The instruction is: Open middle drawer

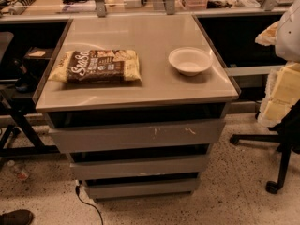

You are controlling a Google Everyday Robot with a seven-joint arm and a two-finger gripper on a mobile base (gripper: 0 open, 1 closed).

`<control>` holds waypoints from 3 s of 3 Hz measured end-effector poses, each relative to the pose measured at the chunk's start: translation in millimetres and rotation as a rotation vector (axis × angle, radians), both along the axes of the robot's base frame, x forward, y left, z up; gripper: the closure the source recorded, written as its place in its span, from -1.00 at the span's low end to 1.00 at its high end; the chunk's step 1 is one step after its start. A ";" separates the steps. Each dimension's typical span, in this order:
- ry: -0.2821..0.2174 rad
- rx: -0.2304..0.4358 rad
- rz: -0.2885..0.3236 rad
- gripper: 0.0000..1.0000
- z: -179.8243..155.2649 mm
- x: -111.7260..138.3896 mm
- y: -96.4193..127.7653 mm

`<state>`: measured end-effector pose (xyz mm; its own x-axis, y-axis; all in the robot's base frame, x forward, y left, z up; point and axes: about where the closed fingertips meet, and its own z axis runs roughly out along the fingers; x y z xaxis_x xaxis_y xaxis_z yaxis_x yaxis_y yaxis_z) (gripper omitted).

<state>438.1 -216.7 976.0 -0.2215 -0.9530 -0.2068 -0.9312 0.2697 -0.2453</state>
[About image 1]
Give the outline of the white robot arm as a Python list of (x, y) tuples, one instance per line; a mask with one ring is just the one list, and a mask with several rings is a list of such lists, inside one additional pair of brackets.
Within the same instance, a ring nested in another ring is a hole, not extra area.
[(255, 42), (274, 45), (276, 56), (287, 61), (281, 69), (270, 71), (258, 115), (261, 125), (274, 127), (300, 100), (300, 0), (295, 0), (280, 20), (263, 30)]

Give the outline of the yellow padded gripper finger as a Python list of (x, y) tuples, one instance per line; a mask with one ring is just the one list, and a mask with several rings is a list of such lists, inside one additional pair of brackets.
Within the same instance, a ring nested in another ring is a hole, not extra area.
[(265, 127), (274, 127), (299, 100), (300, 64), (288, 62), (281, 69), (272, 69), (267, 77), (258, 122)]

